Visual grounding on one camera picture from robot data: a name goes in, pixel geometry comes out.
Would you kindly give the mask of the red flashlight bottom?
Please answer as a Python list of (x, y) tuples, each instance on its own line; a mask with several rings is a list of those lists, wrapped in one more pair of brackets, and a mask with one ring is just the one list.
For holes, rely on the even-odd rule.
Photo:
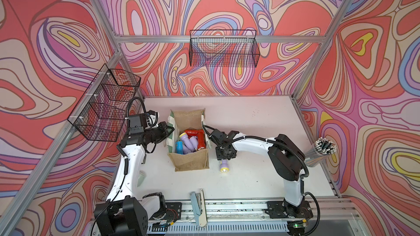
[(206, 149), (206, 140), (203, 130), (197, 130), (198, 150)]

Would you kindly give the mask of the red flashlight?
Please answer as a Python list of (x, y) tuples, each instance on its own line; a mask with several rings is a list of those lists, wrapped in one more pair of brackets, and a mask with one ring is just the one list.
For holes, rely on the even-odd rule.
[(204, 137), (203, 130), (185, 130), (184, 131), (188, 136)]
[(206, 140), (203, 130), (197, 130), (198, 150), (206, 149)]

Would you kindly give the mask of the blue flashlight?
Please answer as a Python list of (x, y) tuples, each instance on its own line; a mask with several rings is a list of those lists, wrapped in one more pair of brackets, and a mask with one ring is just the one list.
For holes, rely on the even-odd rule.
[(178, 141), (176, 142), (176, 153), (183, 155), (183, 142), (182, 141)]

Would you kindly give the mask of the burlap tote bag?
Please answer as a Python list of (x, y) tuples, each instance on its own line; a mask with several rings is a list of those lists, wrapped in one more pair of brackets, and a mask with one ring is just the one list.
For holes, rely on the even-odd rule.
[(204, 109), (170, 112), (167, 125), (173, 127), (173, 132), (166, 139), (166, 145), (175, 171), (209, 169), (211, 144), (204, 124)]

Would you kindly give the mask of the long purple flashlight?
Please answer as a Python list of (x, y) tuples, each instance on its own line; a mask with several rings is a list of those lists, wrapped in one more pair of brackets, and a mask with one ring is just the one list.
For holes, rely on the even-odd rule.
[(187, 133), (183, 132), (179, 136), (180, 141), (183, 142), (186, 149), (190, 152), (195, 152), (198, 150), (198, 139), (195, 136), (189, 136)]

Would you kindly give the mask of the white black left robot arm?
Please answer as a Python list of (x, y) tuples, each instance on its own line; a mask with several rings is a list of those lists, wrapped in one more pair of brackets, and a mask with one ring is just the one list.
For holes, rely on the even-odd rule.
[(96, 226), (102, 236), (145, 236), (150, 219), (166, 216), (167, 207), (161, 192), (143, 197), (136, 194), (145, 175), (141, 167), (150, 154), (149, 144), (157, 146), (168, 138), (174, 128), (160, 122), (152, 128), (128, 127), (117, 145), (121, 154), (114, 184), (104, 203), (94, 210)]

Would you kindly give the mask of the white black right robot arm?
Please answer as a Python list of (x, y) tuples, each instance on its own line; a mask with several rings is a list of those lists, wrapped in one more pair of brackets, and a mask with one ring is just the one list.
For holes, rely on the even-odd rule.
[(216, 157), (220, 161), (236, 158), (238, 152), (267, 155), (276, 171), (283, 179), (285, 197), (280, 204), (280, 213), (274, 217), (309, 220), (313, 218), (310, 204), (305, 200), (309, 195), (304, 191), (304, 179), (310, 174), (304, 153), (285, 134), (274, 138), (246, 135), (239, 131), (228, 134), (208, 125), (202, 125), (207, 137), (215, 144)]

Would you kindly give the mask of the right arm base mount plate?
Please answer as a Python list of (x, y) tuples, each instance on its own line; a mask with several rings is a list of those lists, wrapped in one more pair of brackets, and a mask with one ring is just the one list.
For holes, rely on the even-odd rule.
[(271, 219), (306, 219), (313, 218), (313, 212), (308, 201), (302, 201), (299, 206), (286, 201), (268, 201), (265, 213)]

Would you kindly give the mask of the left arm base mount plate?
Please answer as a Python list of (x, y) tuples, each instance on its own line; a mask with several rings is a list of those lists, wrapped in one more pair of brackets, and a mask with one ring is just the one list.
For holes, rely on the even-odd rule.
[(182, 217), (182, 203), (181, 202), (167, 202), (166, 213), (161, 218), (167, 222), (176, 222)]

